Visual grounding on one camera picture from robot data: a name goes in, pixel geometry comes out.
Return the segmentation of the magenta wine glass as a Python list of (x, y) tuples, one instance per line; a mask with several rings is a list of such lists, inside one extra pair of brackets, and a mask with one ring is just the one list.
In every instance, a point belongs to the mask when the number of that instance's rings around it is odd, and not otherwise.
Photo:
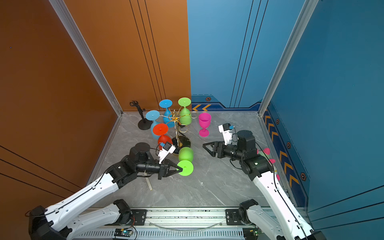
[(201, 113), (199, 115), (199, 125), (201, 127), (200, 131), (199, 131), (199, 135), (203, 138), (206, 138), (209, 136), (210, 132), (208, 130), (208, 127), (210, 126), (211, 124), (211, 115), (208, 114), (208, 113)]

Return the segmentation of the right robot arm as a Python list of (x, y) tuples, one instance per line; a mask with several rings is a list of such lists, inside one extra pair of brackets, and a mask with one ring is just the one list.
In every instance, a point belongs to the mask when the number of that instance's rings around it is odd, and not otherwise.
[(251, 131), (242, 130), (236, 134), (236, 143), (215, 141), (203, 144), (213, 157), (239, 161), (241, 170), (250, 178), (267, 200), (275, 214), (272, 218), (255, 201), (240, 204), (239, 214), (246, 225), (255, 225), (271, 240), (324, 240), (321, 231), (315, 231), (295, 208), (284, 189), (266, 154), (260, 155), (261, 147)]

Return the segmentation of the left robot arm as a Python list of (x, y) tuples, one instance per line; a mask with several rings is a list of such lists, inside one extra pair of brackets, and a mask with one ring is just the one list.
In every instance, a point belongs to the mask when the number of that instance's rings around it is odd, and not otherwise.
[(116, 200), (107, 207), (85, 213), (102, 198), (118, 191), (138, 177), (156, 174), (159, 179), (181, 173), (182, 168), (168, 160), (175, 151), (170, 143), (161, 144), (159, 159), (151, 155), (147, 143), (138, 143), (121, 161), (111, 165), (94, 182), (61, 202), (47, 208), (38, 206), (29, 213), (29, 235), (32, 240), (72, 240), (78, 235), (100, 226), (133, 225), (135, 218), (124, 200)]

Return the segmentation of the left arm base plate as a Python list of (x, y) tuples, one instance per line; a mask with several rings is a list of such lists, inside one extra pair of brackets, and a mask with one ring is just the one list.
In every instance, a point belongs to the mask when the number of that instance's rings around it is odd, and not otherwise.
[(107, 226), (144, 226), (148, 211), (145, 209), (134, 209), (129, 214), (119, 217), (115, 223)]

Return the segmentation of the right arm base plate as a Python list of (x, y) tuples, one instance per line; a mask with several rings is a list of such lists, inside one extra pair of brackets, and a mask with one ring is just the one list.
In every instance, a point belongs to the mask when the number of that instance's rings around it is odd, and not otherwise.
[(243, 225), (250, 226), (264, 224), (269, 216), (261, 208), (238, 208), (225, 210), (226, 223), (228, 226)]

